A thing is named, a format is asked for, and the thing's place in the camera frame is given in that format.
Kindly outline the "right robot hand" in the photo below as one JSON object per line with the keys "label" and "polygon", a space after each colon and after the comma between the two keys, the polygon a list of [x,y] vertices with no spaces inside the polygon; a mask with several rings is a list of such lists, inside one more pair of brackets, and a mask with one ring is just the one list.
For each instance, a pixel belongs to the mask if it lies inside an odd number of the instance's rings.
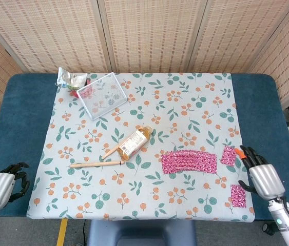
{"label": "right robot hand", "polygon": [[267,201],[284,196],[285,188],[281,179],[273,165],[269,164],[263,156],[253,148],[245,146],[235,148],[235,153],[242,160],[253,183],[252,186],[248,186],[240,180],[239,185],[244,190],[255,193]]}

